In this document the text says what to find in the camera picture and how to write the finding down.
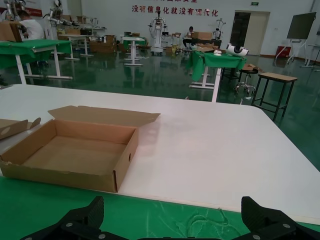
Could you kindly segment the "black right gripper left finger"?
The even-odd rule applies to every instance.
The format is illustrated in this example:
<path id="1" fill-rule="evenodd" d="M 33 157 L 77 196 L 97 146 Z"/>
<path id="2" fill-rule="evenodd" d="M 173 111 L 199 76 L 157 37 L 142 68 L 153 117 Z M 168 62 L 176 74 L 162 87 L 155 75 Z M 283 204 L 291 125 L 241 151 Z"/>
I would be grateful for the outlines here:
<path id="1" fill-rule="evenodd" d="M 100 232 L 104 221 L 104 199 L 96 196 L 89 205 L 71 209 L 60 220 L 58 229 L 66 232 Z"/>

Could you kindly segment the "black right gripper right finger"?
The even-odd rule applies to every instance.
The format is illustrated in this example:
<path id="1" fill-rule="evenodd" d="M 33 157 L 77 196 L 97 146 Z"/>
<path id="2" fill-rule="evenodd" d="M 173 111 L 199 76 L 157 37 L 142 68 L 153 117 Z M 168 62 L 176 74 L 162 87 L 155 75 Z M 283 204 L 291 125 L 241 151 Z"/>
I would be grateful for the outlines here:
<path id="1" fill-rule="evenodd" d="M 241 199 L 241 218 L 251 233 L 260 235 L 295 235 L 297 225 L 280 210 L 259 205 L 251 197 Z"/>

